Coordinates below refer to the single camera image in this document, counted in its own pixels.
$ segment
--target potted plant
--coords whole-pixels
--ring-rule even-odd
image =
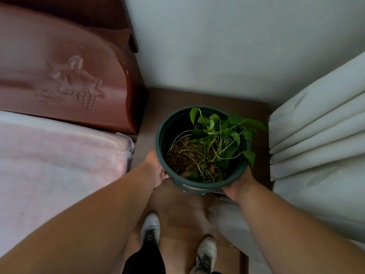
[[[183,108],[163,122],[156,152],[174,184],[204,194],[238,179],[254,165],[251,140],[267,125],[208,107]]]

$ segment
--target label on pot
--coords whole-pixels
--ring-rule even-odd
[[[197,187],[192,187],[192,186],[188,186],[187,184],[182,184],[184,187],[187,187],[188,189],[193,189],[193,190],[207,190],[207,189],[199,189]]]

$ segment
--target forearm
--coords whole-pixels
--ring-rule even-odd
[[[237,201],[274,274],[365,273],[360,248],[256,181]]]
[[[46,222],[0,259],[0,273],[105,273],[126,244],[156,174],[144,162]]]

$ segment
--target shoe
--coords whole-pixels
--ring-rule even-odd
[[[207,236],[199,245],[196,254],[195,271],[203,273],[211,273],[214,269],[217,259],[217,244],[214,237]]]
[[[149,213],[144,220],[140,232],[141,246],[144,244],[153,244],[158,247],[160,234],[160,223],[156,213]]]

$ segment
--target dark green plant pot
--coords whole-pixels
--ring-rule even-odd
[[[204,116],[209,117],[213,113],[217,114],[221,120],[226,120],[227,115],[220,111],[209,107],[199,107]],[[156,134],[156,153],[158,160],[160,161],[162,167],[165,169],[167,174],[169,174],[171,180],[177,185],[179,188],[186,192],[196,193],[199,195],[203,195],[208,193],[214,189],[227,186],[237,180],[246,170],[249,162],[245,158],[244,155],[239,156],[234,159],[232,163],[230,163],[230,169],[228,170],[228,174],[230,176],[221,182],[216,183],[197,183],[177,175],[170,167],[168,167],[165,162],[165,155],[167,150],[170,148],[171,143],[175,140],[175,138],[186,130],[192,130],[193,124],[190,120],[190,110],[193,107],[186,107],[180,110],[175,111],[171,114],[158,129]],[[237,132],[242,131],[241,127],[238,127]],[[240,150],[246,151],[251,150],[251,143],[247,140],[241,139]]]

